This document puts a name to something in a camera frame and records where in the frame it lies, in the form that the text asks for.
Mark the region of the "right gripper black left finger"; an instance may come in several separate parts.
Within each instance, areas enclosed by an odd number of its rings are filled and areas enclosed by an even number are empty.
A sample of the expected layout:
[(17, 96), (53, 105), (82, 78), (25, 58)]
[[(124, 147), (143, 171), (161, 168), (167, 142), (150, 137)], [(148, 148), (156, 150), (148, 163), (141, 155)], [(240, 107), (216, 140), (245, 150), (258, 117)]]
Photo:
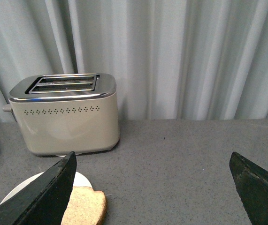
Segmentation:
[(59, 225), (77, 169), (72, 151), (0, 205), (0, 225)]

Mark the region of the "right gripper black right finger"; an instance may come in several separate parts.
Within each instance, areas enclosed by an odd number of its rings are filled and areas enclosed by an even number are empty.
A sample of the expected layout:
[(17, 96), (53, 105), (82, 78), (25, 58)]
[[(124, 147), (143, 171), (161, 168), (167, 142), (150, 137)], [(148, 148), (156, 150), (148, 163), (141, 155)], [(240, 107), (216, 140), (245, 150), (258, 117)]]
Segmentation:
[(251, 223), (268, 225), (268, 171), (237, 152), (231, 154), (229, 167)]

